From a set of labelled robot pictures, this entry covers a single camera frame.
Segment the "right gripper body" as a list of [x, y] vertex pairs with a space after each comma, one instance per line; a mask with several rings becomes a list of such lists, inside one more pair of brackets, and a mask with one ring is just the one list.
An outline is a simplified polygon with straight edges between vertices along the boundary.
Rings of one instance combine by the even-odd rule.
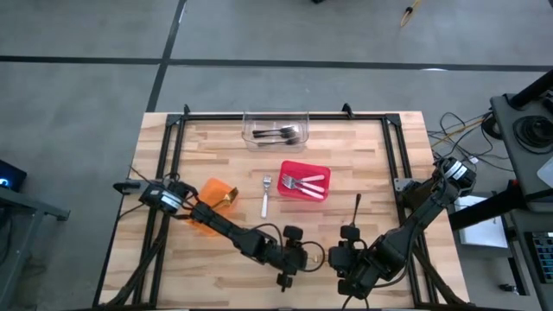
[[345, 246], [348, 251], [348, 263], [343, 272], [343, 279], [355, 280], [358, 286], [356, 298], [366, 298], [384, 270], [384, 264], [377, 259], [382, 240], [375, 240], [368, 249], [364, 250], [355, 249], [350, 240], [343, 240], [340, 245]]

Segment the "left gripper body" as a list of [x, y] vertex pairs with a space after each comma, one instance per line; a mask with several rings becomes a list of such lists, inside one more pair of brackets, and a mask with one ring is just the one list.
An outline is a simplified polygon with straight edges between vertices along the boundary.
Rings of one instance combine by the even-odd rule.
[[280, 245], [275, 240], [267, 240], [258, 252], [257, 260], [261, 264], [267, 263], [275, 269], [294, 276], [299, 270], [298, 251], [300, 248], [303, 248], [302, 242], [296, 240], [289, 239], [285, 245]]

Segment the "red plastic bin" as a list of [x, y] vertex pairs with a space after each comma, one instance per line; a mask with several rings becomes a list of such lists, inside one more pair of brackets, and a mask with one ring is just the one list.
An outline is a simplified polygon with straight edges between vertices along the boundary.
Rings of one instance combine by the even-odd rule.
[[[311, 184], [314, 184], [319, 187], [324, 187], [325, 192], [323, 193], [324, 198], [318, 200], [312, 198], [298, 190], [288, 189], [283, 185], [283, 175], [290, 175], [296, 179], [309, 177], [313, 175], [324, 175], [325, 179], [323, 181], [311, 181]], [[277, 191], [283, 197], [297, 199], [297, 200], [307, 200], [313, 202], [322, 202], [328, 197], [329, 185], [330, 185], [331, 170], [325, 166], [313, 165], [303, 162], [293, 162], [293, 161], [283, 161], [280, 167], [277, 183]]]

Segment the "orange plastic bin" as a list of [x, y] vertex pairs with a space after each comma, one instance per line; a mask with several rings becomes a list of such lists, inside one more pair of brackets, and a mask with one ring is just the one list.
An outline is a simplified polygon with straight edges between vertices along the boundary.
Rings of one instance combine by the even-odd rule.
[[199, 199], [208, 204], [216, 213], [227, 218], [234, 211], [238, 196], [230, 206], [220, 208], [215, 208], [214, 206], [233, 188], [235, 187], [231, 187], [219, 179], [210, 178], [199, 191]]

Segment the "clear plastic bin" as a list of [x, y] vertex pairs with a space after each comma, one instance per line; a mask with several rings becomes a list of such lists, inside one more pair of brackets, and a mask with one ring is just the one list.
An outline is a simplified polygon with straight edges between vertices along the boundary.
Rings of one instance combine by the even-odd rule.
[[299, 153], [309, 139], [306, 111], [247, 111], [242, 119], [242, 139], [249, 151]]

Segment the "white paper pad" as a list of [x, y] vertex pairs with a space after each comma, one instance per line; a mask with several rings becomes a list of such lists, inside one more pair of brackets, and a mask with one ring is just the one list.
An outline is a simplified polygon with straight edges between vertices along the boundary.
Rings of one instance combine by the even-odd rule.
[[[485, 197], [468, 195], [460, 197], [454, 202], [454, 210], [459, 212], [465, 208], [484, 201]], [[508, 243], [504, 233], [504, 226], [500, 216], [484, 220], [476, 225], [460, 229], [462, 244], [507, 249]]]

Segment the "control keypad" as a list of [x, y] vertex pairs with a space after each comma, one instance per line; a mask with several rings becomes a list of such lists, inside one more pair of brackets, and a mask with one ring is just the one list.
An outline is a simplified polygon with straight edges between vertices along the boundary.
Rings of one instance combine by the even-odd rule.
[[553, 283], [553, 232], [532, 232], [530, 246], [541, 283]]

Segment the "grey equipment cart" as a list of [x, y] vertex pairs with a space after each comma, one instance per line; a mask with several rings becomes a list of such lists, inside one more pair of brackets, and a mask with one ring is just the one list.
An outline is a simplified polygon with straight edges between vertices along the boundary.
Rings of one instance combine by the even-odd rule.
[[493, 115], [503, 138], [506, 151], [526, 199], [526, 207], [511, 212], [511, 219], [531, 275], [540, 303], [540, 311], [553, 311], [553, 283], [542, 283], [535, 260], [535, 251], [531, 247], [530, 232], [553, 232], [553, 188], [541, 181], [537, 171], [551, 158], [553, 153], [535, 155], [518, 143], [513, 132], [515, 121], [526, 116], [546, 117], [553, 122], [553, 114], [539, 103], [530, 103], [522, 111], [509, 106], [505, 96], [490, 99]]

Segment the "white sheet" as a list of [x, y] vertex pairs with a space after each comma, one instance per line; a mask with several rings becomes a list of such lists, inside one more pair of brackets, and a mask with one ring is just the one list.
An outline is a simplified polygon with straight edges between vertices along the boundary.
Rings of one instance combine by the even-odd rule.
[[553, 188], [553, 156], [537, 171], [537, 177]]

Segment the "yellow and black tool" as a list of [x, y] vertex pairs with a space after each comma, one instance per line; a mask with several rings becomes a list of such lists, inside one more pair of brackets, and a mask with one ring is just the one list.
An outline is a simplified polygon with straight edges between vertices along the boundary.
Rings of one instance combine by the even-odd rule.
[[402, 15], [402, 19], [400, 21], [400, 27], [401, 28], [405, 27], [409, 23], [411, 17], [413, 16], [413, 14], [416, 11], [417, 7], [420, 5], [421, 1], [422, 0], [414, 0], [412, 5], [405, 8], [405, 11]]

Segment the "grey side table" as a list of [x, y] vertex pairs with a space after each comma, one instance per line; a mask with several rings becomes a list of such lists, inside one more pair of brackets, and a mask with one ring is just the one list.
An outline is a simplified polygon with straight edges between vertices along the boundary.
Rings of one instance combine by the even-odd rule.
[[70, 211], [0, 187], [0, 311], [7, 311], [45, 216], [67, 221]]

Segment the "black computer tower blue lights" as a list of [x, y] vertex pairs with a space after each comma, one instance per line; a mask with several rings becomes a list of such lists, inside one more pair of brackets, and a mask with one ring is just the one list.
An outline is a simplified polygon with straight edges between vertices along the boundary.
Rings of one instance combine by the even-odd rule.
[[3, 160], [0, 160], [0, 187], [20, 192], [27, 173]]

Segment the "black post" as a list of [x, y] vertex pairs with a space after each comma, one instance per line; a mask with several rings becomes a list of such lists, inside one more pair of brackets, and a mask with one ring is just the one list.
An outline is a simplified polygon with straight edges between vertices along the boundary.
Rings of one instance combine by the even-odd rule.
[[553, 88], [553, 69], [532, 82], [522, 91], [511, 96], [507, 100], [507, 103], [511, 108], [522, 111], [532, 100], [539, 98], [551, 88]]

